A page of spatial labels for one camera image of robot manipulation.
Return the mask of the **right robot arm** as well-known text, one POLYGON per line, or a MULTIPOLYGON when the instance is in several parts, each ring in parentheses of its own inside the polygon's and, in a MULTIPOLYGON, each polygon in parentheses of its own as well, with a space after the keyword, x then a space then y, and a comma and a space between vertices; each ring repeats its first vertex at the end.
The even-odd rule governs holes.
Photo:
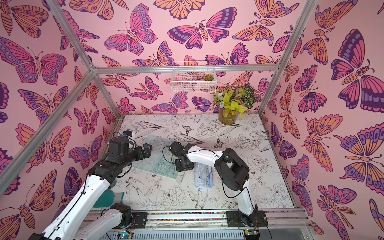
POLYGON ((226 194, 229 199, 238 203, 237 219, 247 227, 268 227, 267 217, 253 203, 249 185, 250 168, 231 148, 223 151, 203 149, 198 146, 173 142, 168 147, 169 153, 176 158, 177 172, 185 172, 195 168, 196 163, 214 168, 220 177, 223 192, 231 190, 233 195, 226 194))

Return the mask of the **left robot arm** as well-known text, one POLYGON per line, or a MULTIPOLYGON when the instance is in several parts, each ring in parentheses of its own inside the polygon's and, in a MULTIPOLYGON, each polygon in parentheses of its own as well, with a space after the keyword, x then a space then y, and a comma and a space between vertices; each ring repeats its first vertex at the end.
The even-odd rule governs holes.
POLYGON ((81 227, 83 221, 102 194, 133 162, 151 157, 152 145, 135 146, 128 137, 115 138, 109 151, 87 173, 83 186, 64 211, 41 234, 32 234, 31 240, 98 240, 110 230, 131 229, 136 221, 127 205, 116 203, 98 219, 81 227))

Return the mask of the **green transparent ruler set pouch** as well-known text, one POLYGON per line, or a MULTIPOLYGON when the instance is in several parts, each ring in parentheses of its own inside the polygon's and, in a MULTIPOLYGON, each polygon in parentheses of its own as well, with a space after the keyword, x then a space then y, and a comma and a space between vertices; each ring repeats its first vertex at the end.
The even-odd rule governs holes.
POLYGON ((176 180, 178 178, 176 158, 168 150, 173 142, 160 136, 149 135, 145 143, 152 145, 151 156, 134 162, 133 167, 176 180))

